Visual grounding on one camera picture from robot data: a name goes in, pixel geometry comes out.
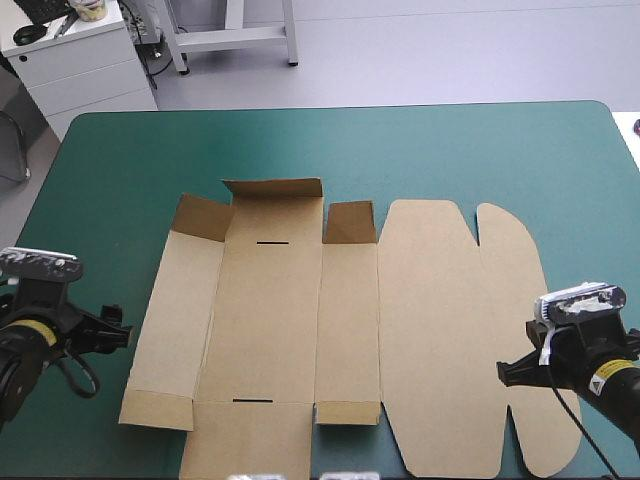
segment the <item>cabinet drawer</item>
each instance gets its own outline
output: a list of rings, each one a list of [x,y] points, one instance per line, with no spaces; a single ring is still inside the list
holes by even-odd
[[[43,115],[48,116],[143,88],[149,88],[149,84],[135,59],[28,90]]]
[[[127,30],[119,28],[9,57],[9,61],[30,88],[134,58],[136,52]]]
[[[151,90],[147,87],[137,92],[129,92],[119,97],[109,98],[101,102],[83,105],[73,110],[51,115],[47,122],[56,136],[62,141],[67,129],[74,118],[83,113],[89,112],[131,112],[131,111],[156,111],[156,101]]]

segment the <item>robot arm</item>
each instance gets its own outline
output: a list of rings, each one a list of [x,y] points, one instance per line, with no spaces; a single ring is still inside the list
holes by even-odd
[[[75,393],[94,396],[99,381],[80,355],[128,345],[131,327],[121,326],[120,307],[103,306],[98,317],[68,301],[69,283],[83,273],[72,255],[6,248],[0,251],[0,270],[16,285],[14,293],[0,296],[0,427],[15,417],[50,365],[60,367]],[[80,365],[92,390],[78,386],[61,362],[65,357]]]
[[[573,390],[640,447],[640,332],[625,331],[624,291],[585,283],[536,302],[527,336],[535,350],[514,363],[498,362],[507,386]]]

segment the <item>white cabinet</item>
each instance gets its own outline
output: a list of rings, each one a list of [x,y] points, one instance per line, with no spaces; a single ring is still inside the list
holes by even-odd
[[[157,110],[118,3],[106,3],[103,20],[78,20],[53,38],[64,19],[54,20],[42,39],[22,47],[13,32],[29,20],[13,1],[0,5],[0,49],[60,140],[82,113]]]

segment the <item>yellow label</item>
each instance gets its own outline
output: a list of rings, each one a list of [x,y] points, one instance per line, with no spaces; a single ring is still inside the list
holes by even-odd
[[[636,367],[632,361],[630,360],[611,360],[600,366],[598,370],[596,370],[596,375],[600,378],[607,380],[614,373],[619,372],[620,370],[624,370],[625,368],[638,368]]]
[[[16,320],[15,322],[10,323],[4,328],[9,327],[27,327],[31,330],[35,330],[40,335],[42,335],[42,337],[50,347],[52,347],[58,341],[58,339],[56,338],[56,334],[53,333],[53,330],[47,327],[44,323],[37,320],[29,320],[27,318],[24,318],[22,320]]]

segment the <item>flattened cardboard box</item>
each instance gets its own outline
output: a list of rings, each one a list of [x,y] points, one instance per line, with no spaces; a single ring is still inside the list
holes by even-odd
[[[534,473],[570,460],[579,437],[554,399],[495,374],[529,350],[545,288],[515,218],[481,207],[479,248],[454,204],[400,201],[378,246],[371,202],[332,204],[323,242],[319,179],[225,184],[232,205],[179,203],[120,416],[190,432],[181,478],[309,478],[314,403],[316,423],[375,425],[381,391],[416,476],[497,474],[507,404]],[[515,300],[496,310],[501,288]],[[488,340],[456,337],[488,320]]]

